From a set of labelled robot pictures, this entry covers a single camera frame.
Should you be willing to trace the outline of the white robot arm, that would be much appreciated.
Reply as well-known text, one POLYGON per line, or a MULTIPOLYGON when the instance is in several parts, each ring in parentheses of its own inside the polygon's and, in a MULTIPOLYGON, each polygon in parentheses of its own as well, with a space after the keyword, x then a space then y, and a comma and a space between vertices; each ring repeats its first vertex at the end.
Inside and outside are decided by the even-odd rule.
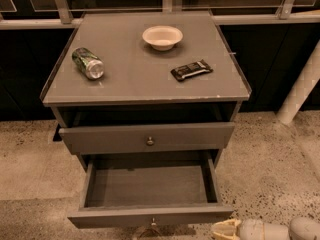
POLYGON ((296 217, 289 226, 270 224, 256 219, 229 219, 212 225, 215 240, 320 240, 320 224, 296 217))

